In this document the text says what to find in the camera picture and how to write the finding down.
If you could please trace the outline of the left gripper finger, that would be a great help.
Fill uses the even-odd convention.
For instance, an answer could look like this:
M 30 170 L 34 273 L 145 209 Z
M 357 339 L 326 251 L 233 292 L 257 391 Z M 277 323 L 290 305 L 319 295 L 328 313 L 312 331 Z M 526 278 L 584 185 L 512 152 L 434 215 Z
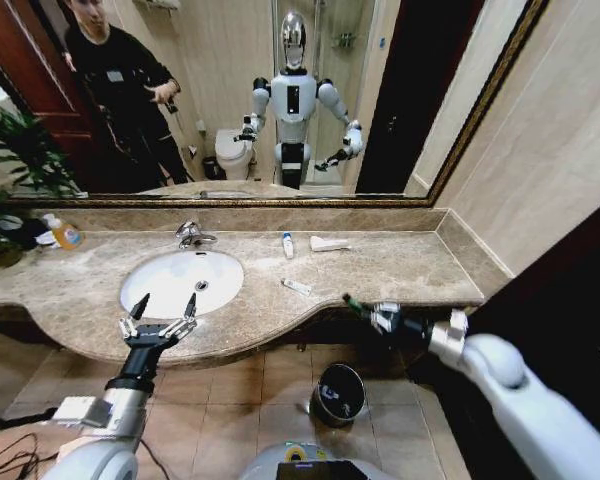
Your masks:
M 139 331 L 136 328 L 136 323 L 142 318 L 144 311 L 150 299 L 150 294 L 146 293 L 131 309 L 126 317 L 119 320 L 118 325 L 122 334 L 122 338 L 137 338 Z
M 189 335 L 197 326 L 196 310 L 197 294 L 193 292 L 187 302 L 183 316 L 165 329 L 165 337 L 183 339 Z

